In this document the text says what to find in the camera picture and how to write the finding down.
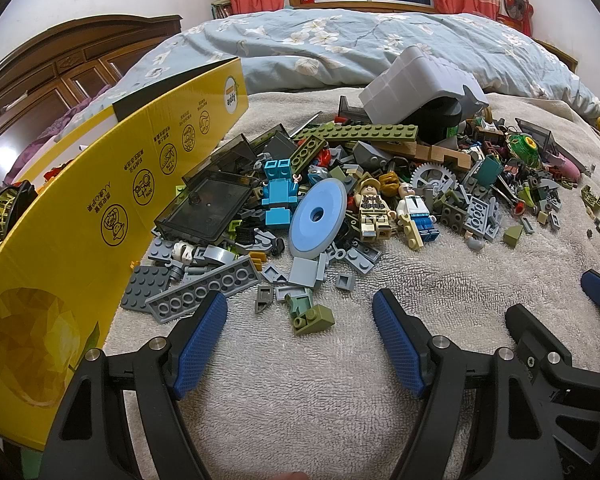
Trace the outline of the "yellow cardboard toy box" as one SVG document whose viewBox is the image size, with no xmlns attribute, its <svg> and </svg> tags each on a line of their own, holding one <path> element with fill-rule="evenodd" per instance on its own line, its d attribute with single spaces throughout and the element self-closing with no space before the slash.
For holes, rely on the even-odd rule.
<svg viewBox="0 0 600 480">
<path fill-rule="evenodd" d="M 238 58 L 201 66 L 105 108 L 24 173 L 38 195 L 0 245 L 0 437 L 45 445 L 155 218 L 247 107 Z"/>
</svg>

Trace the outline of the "olive lattice lego piece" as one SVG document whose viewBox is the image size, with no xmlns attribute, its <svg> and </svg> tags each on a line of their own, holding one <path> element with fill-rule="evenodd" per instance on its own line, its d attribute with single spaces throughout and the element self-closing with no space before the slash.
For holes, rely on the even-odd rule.
<svg viewBox="0 0 600 480">
<path fill-rule="evenodd" d="M 600 211 L 600 196 L 596 195 L 588 184 L 581 188 L 580 193 L 585 206 L 597 214 Z"/>
</svg>

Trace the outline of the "grey lego gear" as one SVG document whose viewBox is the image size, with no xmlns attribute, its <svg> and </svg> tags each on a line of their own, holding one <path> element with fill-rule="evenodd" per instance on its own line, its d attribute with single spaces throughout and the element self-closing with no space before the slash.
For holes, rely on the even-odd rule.
<svg viewBox="0 0 600 480">
<path fill-rule="evenodd" d="M 445 193 L 454 188 L 455 174 L 440 164 L 425 162 L 415 168 L 411 176 L 411 187 L 414 190 L 430 188 L 434 195 Z"/>
</svg>

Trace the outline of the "white coat minifigure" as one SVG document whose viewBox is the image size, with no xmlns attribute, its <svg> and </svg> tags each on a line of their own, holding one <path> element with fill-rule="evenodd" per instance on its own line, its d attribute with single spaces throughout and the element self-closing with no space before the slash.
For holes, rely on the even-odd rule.
<svg viewBox="0 0 600 480">
<path fill-rule="evenodd" d="M 427 242 L 439 236 L 424 200 L 415 193 L 411 185 L 402 182 L 398 189 L 400 200 L 396 205 L 396 218 L 406 238 L 408 248 L 418 252 Z"/>
</svg>

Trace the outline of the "olive slope lego brick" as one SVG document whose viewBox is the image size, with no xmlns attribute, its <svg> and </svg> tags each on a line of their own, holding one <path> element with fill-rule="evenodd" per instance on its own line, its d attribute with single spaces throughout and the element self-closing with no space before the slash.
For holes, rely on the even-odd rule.
<svg viewBox="0 0 600 480">
<path fill-rule="evenodd" d="M 335 319 L 332 310 L 317 304 L 294 318 L 292 330 L 295 335 L 304 335 L 328 330 L 334 324 Z"/>
</svg>

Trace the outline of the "long grey lego plate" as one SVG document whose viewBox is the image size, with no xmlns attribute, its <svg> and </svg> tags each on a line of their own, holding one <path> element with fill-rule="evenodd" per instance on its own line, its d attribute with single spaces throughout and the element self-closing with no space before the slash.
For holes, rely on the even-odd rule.
<svg viewBox="0 0 600 480">
<path fill-rule="evenodd" d="M 146 304 L 154 319 L 163 324 L 192 315 L 209 292 L 230 297 L 259 283 L 260 272 L 248 256 L 243 256 L 165 292 L 158 292 L 149 297 Z"/>
</svg>

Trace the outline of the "dark grey square plate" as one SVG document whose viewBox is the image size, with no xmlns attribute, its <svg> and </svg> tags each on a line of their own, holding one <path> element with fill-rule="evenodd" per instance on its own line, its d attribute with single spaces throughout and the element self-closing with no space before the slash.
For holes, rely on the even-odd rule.
<svg viewBox="0 0 600 480">
<path fill-rule="evenodd" d="M 165 266 L 136 266 L 125 287 L 120 307 L 149 313 L 148 299 L 169 287 L 170 270 Z"/>
</svg>

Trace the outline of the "sand green lego piece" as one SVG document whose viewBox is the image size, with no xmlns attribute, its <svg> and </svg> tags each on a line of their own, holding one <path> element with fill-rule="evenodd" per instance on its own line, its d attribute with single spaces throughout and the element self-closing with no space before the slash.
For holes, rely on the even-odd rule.
<svg viewBox="0 0 600 480">
<path fill-rule="evenodd" d="M 289 310 L 289 315 L 292 320 L 302 316 L 307 310 L 313 307 L 313 298 L 310 292 L 303 294 L 287 294 L 285 296 L 285 304 Z"/>
</svg>

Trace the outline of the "tan long lego brick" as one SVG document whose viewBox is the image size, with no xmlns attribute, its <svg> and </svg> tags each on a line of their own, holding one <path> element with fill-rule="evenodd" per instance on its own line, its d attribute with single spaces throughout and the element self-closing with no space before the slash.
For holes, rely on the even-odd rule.
<svg viewBox="0 0 600 480">
<path fill-rule="evenodd" d="M 453 169 L 468 171 L 472 166 L 471 157 L 462 151 L 450 150 L 437 145 L 424 145 L 416 142 L 376 142 L 376 148 L 420 162 L 436 162 Z"/>
</svg>

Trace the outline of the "blue plastic disc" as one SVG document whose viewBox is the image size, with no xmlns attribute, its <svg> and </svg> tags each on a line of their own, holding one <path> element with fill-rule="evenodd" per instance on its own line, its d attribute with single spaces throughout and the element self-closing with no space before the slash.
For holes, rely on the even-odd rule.
<svg viewBox="0 0 600 480">
<path fill-rule="evenodd" d="M 293 257 L 313 259 L 332 244 L 347 209 L 347 191 L 335 178 L 313 185 L 300 200 L 289 228 Z"/>
</svg>

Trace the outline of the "red electric fan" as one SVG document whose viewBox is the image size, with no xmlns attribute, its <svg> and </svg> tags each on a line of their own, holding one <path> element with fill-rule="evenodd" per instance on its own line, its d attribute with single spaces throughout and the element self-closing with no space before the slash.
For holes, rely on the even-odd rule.
<svg viewBox="0 0 600 480">
<path fill-rule="evenodd" d="M 498 22 L 532 36 L 531 19 L 533 6 L 529 0 L 503 0 L 504 14 L 498 14 Z"/>
</svg>

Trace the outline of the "smoky transparent lego panel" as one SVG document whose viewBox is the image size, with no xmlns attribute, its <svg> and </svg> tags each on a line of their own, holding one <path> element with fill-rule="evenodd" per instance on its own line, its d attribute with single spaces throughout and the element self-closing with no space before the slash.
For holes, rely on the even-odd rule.
<svg viewBox="0 0 600 480">
<path fill-rule="evenodd" d="M 224 171 L 203 171 L 155 218 L 158 231 L 169 240 L 190 244 L 215 242 L 234 219 L 253 190 L 250 177 Z"/>
</svg>

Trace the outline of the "long olive lego plate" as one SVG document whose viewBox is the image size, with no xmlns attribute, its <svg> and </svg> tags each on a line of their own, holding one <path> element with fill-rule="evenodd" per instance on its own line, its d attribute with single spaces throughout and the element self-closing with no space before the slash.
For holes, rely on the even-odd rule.
<svg viewBox="0 0 600 480">
<path fill-rule="evenodd" d="M 418 128 L 414 125 L 338 125 L 330 122 L 317 127 L 306 127 L 294 136 L 294 140 L 316 136 L 327 142 L 415 142 L 417 133 Z"/>
</svg>

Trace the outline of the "dark wooden headboard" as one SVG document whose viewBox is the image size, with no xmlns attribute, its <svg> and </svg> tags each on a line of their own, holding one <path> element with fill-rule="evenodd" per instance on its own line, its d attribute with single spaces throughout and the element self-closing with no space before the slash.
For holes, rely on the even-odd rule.
<svg viewBox="0 0 600 480">
<path fill-rule="evenodd" d="M 41 32 L 0 62 L 0 182 L 56 119 L 116 84 L 149 50 L 181 31 L 178 14 L 105 14 Z"/>
</svg>

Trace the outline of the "light blue floral quilt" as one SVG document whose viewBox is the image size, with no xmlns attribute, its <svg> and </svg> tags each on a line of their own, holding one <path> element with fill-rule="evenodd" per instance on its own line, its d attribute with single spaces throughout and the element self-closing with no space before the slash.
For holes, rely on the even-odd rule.
<svg viewBox="0 0 600 480">
<path fill-rule="evenodd" d="M 488 18 L 283 9 L 204 22 L 164 40 L 61 132 L 157 81 L 227 58 L 240 58 L 253 94 L 366 86 L 411 46 L 472 73 L 487 92 L 559 100 L 588 122 L 600 117 L 600 99 L 556 55 Z"/>
</svg>

